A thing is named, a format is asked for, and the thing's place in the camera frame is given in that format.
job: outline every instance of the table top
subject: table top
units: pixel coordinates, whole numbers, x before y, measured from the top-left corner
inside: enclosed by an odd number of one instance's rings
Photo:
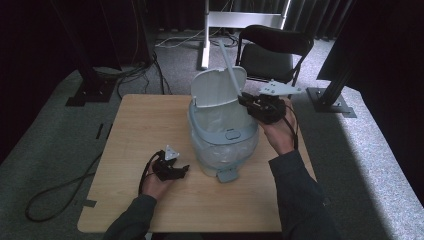
[[[118,110],[97,168],[78,229],[105,232],[137,197],[141,174],[151,156],[170,145],[180,153],[175,167],[189,164],[157,204],[150,232],[278,232],[274,179],[268,160],[277,154],[260,131],[252,157],[239,170],[240,177],[219,183],[205,175],[191,145],[188,95],[126,95]],[[309,174],[312,165],[299,132],[299,151]]]

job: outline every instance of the black chair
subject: black chair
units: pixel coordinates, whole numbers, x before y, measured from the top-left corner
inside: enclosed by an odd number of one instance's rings
[[[243,40],[248,40],[242,51]],[[300,66],[314,45],[312,37],[262,25],[250,25],[239,35],[236,65],[250,80],[296,84]],[[300,59],[293,67],[293,55]]]

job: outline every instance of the container lid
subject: container lid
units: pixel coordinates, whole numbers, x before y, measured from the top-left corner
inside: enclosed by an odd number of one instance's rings
[[[244,88],[247,73],[242,67],[233,67],[239,87]],[[237,101],[237,91],[227,68],[203,71],[191,83],[191,96],[198,108],[216,107]]]

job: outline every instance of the dark sleeve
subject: dark sleeve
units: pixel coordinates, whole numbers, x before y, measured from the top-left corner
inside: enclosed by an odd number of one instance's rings
[[[277,187],[284,239],[340,239],[323,205],[323,193],[309,176],[298,151],[269,161]]]
[[[103,239],[144,239],[150,228],[155,206],[156,199],[153,197],[143,194],[138,196],[109,226]]]

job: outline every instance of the chair backrest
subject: chair backrest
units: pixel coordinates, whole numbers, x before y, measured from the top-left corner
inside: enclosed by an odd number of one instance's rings
[[[300,65],[311,51],[314,40],[311,36],[295,31],[285,31],[262,25],[250,25],[244,28],[239,35],[236,65],[240,65],[243,40],[276,53],[294,54],[301,56],[296,66],[287,75],[291,77],[293,85],[296,83]]]

